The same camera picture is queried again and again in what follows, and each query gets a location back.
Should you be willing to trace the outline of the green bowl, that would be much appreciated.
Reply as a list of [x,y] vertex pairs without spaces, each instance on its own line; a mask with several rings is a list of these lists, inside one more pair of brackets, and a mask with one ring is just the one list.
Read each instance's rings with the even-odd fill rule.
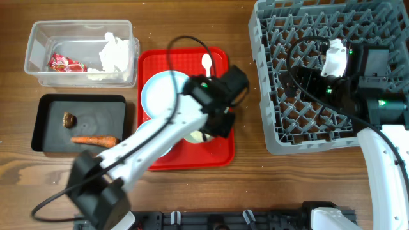
[[212,141],[214,137],[200,131],[194,131],[185,136],[184,139],[189,143],[199,144],[202,142]]

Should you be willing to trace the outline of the small light blue bowl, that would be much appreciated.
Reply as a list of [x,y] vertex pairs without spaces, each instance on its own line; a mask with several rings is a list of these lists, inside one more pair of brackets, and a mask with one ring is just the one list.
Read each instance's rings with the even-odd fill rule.
[[167,155],[172,149],[172,146],[170,144],[167,144],[166,141],[166,135],[169,134],[171,128],[172,128],[171,124],[167,124],[164,127],[164,124],[159,124],[158,120],[156,119],[151,119],[144,122],[142,125],[138,127],[136,133],[144,134],[145,132],[153,131],[153,134],[152,138],[146,144],[144,144],[139,151],[140,152],[142,151],[147,152],[148,150],[151,151],[153,148],[156,148],[157,146],[159,146],[160,149],[162,150],[164,146],[167,146],[168,148],[162,151],[160,158]]

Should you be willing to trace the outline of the orange carrot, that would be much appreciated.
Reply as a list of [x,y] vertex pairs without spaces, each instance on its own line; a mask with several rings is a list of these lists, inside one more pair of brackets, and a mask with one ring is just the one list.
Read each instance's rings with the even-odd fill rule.
[[77,144],[95,145],[104,148],[112,148],[120,143],[120,140],[114,136],[77,136],[72,137],[71,141]]

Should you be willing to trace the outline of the white napkin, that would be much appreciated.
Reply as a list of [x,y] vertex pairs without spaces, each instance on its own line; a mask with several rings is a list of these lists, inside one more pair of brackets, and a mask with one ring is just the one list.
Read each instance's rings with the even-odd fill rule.
[[130,57],[130,40],[122,40],[112,32],[106,32],[104,41],[91,42],[87,54],[87,78],[91,81],[108,81],[118,79],[129,82],[128,64]]

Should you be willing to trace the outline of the brown food scrap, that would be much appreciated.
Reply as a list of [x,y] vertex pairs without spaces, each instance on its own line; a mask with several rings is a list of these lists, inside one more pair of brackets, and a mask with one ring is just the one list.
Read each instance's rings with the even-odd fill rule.
[[64,112],[63,114],[63,126],[65,128],[72,128],[76,123],[76,117],[69,113],[69,112]]

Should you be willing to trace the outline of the red snack wrapper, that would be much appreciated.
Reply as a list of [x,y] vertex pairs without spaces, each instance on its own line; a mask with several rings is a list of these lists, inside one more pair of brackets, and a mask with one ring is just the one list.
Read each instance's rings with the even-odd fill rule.
[[86,72],[88,68],[78,62],[58,53],[53,53],[47,66],[57,72]]

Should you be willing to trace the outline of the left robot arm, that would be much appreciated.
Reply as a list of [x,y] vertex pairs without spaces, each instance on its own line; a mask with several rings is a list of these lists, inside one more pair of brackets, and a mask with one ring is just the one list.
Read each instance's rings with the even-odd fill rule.
[[166,150],[192,132],[227,138],[235,121],[235,98],[249,80],[237,66],[222,77],[190,77],[175,104],[146,128],[93,156],[74,161],[67,196],[95,229],[128,229],[135,221],[127,192]]

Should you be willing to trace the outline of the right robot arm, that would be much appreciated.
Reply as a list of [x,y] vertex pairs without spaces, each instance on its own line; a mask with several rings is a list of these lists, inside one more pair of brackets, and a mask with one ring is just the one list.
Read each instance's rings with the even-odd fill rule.
[[297,40],[280,76],[288,97],[299,96],[342,114],[353,125],[367,167],[374,229],[408,229],[408,96],[387,77],[389,48],[310,36],[325,58],[320,69],[293,64]]

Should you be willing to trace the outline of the grey dishwasher rack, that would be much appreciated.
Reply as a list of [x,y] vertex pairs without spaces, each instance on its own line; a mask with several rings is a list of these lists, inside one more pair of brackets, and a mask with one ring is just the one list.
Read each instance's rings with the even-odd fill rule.
[[305,36],[365,42],[390,49],[391,91],[408,93],[408,5],[404,1],[257,1],[249,21],[258,69],[261,117],[267,150],[274,155],[326,151],[358,144],[347,117],[316,102],[285,95],[279,77],[291,63],[319,68],[318,44]]

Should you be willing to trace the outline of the black waste tray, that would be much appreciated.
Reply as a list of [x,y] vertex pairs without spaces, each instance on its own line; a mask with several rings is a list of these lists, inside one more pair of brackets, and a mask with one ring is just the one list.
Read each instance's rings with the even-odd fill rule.
[[[46,94],[38,104],[31,149],[35,152],[74,154],[105,148],[71,141],[75,136],[109,135],[124,138],[127,103],[121,95]],[[63,114],[76,117],[72,128],[63,126]]]

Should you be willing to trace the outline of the clear plastic waste bin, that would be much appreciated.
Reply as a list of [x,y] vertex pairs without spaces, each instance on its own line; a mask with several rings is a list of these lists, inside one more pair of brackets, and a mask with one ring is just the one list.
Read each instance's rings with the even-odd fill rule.
[[[89,80],[91,72],[57,72],[47,66],[53,53],[66,56],[85,66],[91,42],[104,41],[106,32],[122,40],[130,40],[129,82],[118,79]],[[139,40],[134,37],[128,20],[54,20],[38,21],[32,26],[27,43],[24,70],[38,79],[42,86],[131,88],[136,84]]]

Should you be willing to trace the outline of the red serving tray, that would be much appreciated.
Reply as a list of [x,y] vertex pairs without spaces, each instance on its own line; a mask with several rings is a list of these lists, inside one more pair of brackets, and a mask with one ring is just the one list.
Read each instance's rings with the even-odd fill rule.
[[[176,48],[171,53],[173,67],[188,76],[205,73],[201,64],[204,48]],[[141,91],[148,79],[169,69],[165,49],[151,49],[143,52],[137,67],[136,125],[149,120],[141,105]],[[167,155],[159,158],[151,171],[221,167],[229,164],[236,153],[234,130],[228,138],[217,137],[209,142],[192,144],[185,139],[172,147]]]

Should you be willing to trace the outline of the white plastic spoon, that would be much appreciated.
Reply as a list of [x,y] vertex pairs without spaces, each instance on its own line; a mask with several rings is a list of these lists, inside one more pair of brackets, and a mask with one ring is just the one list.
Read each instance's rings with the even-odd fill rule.
[[212,67],[212,59],[208,53],[203,54],[201,64],[203,68],[205,69],[205,75],[208,78],[210,78],[211,77],[210,68]]

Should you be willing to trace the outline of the large light blue plate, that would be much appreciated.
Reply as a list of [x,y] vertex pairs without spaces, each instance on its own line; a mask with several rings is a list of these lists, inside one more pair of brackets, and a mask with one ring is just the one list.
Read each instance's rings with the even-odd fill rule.
[[189,76],[178,71],[163,71],[152,76],[143,86],[141,105],[151,119],[170,114],[177,93],[181,93]]

